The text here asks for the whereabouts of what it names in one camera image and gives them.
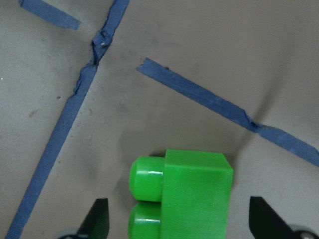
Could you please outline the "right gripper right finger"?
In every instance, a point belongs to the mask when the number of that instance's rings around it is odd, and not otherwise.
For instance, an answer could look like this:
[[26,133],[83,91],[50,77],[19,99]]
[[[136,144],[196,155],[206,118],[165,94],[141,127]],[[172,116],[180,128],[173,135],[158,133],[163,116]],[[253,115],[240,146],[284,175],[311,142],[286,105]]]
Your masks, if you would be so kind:
[[250,197],[249,229],[255,239],[297,238],[293,230],[263,197]]

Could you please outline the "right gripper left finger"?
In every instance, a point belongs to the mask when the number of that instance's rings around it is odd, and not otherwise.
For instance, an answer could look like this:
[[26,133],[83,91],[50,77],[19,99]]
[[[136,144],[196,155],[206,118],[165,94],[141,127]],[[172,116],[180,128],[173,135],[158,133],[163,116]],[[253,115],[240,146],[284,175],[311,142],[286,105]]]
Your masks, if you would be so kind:
[[106,239],[110,229],[108,199],[96,199],[78,229],[76,239]]

